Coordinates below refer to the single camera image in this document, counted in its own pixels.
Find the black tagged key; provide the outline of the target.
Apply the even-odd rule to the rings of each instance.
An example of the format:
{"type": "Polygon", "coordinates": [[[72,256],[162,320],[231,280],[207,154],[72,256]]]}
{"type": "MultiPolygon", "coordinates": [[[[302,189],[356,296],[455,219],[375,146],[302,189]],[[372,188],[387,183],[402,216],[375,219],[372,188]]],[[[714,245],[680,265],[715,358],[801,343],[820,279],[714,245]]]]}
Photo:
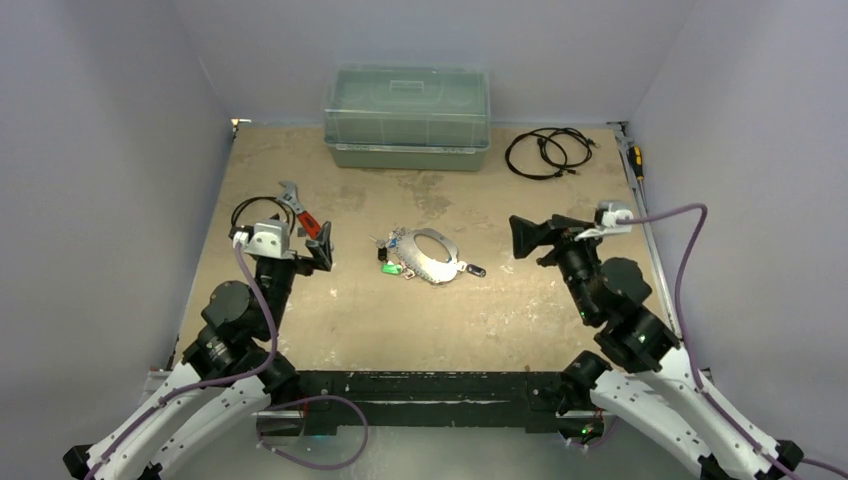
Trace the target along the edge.
{"type": "Polygon", "coordinates": [[[382,263],[388,262],[388,245],[384,240],[377,240],[375,242],[377,247],[377,260],[382,263]]]}
{"type": "Polygon", "coordinates": [[[461,273],[468,273],[478,278],[485,278],[487,276],[487,271],[484,268],[475,264],[470,264],[465,261],[459,261],[456,266],[457,271],[461,273]]]}

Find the green tagged key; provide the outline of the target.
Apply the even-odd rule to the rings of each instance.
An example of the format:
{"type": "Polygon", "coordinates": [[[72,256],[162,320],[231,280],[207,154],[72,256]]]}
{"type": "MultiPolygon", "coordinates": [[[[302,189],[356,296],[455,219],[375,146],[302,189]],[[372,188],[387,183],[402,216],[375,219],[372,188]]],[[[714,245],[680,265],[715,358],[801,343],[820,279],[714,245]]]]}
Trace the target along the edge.
{"type": "Polygon", "coordinates": [[[388,275],[401,275],[403,270],[401,265],[392,262],[386,262],[381,266],[381,272],[388,275]]]}

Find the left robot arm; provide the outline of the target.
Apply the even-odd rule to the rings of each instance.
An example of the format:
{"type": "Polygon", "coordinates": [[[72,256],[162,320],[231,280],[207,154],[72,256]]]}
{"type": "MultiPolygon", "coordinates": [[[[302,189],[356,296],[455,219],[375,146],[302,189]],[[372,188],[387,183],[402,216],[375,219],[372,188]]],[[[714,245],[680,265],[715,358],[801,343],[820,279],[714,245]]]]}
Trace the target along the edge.
{"type": "Polygon", "coordinates": [[[289,247],[289,226],[276,217],[234,226],[230,237],[246,279],[219,284],[205,321],[161,386],[118,427],[63,457],[75,479],[173,479],[185,462],[244,418],[298,395],[299,375],[276,349],[296,275],[331,269],[332,225],[289,247]]]}

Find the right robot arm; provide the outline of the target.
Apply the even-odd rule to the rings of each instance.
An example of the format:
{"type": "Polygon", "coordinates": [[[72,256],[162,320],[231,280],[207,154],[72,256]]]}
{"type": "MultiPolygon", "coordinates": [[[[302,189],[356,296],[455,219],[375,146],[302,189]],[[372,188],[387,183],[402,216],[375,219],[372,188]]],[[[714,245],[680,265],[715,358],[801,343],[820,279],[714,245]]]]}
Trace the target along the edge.
{"type": "Polygon", "coordinates": [[[562,373],[562,410],[591,402],[699,479],[797,478],[803,451],[755,426],[695,366],[680,336],[645,306],[652,289],[638,264],[599,258],[603,237],[628,233],[637,222],[619,207],[598,210],[593,222],[509,218],[514,257],[549,247],[537,264],[559,268],[581,320],[597,331],[600,354],[584,351],[562,373]]]}

